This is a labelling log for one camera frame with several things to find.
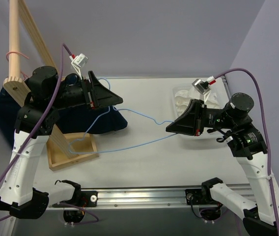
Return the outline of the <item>light blue wire hanger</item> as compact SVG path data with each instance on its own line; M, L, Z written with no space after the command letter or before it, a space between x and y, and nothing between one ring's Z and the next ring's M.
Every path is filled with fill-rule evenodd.
M127 127L120 131L98 135L104 144L96 154L113 153L130 149L145 148L147 145L173 137L165 131L166 125L173 121L171 104L171 81L169 79L105 79L101 83L110 91L123 98L123 103L113 108L106 108L85 133L70 142L68 149L76 154L74 146L82 144L91 128L100 124L110 112L120 112L127 120Z

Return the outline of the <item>white pleated skirt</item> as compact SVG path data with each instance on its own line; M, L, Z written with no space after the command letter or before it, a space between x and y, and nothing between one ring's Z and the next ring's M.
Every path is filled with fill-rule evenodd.
M191 99L201 100L200 94L194 88L191 88L189 90L186 89L179 90L174 95L174 103L177 112L179 113L185 111ZM220 108L217 94L215 92L211 92L205 104L207 105L208 108Z

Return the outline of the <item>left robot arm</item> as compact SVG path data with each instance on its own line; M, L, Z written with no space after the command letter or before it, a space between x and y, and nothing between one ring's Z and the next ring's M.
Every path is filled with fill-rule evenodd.
M92 71L87 79L70 85L52 66L35 69L27 80L30 89L15 122L12 156L1 177L0 210L19 219L37 219L48 206L81 202L81 186L69 180L56 183L47 192L33 187L43 148L59 119L61 109L86 105L91 109L121 104L123 99L104 87Z

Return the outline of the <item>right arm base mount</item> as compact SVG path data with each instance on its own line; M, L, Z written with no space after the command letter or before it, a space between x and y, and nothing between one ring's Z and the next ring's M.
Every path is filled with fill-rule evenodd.
M215 224L228 212L223 204L203 196L200 188L185 189L185 196L186 204L191 207L193 215L204 223Z

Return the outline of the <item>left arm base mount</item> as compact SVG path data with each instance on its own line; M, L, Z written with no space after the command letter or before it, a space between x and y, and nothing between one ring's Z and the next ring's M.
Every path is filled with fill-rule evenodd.
M82 191L79 198L74 203L70 203L70 200L62 201L61 203L53 204L54 208L73 208L74 210L64 210L63 220L65 225L72 227L76 225L86 225L99 222L99 217L94 213L87 210L89 207L96 207L98 202L98 191L86 190Z

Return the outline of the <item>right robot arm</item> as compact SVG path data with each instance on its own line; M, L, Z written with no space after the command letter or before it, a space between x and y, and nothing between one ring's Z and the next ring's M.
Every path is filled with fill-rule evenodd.
M268 173L268 150L262 134L252 124L249 111L253 99L245 93L235 93L222 109L208 108L202 100L192 99L187 109L166 132L200 136L220 132L233 157L243 169L255 201L248 200L215 177L201 184L200 196L207 204L220 203L235 213L251 236L279 234L279 187Z

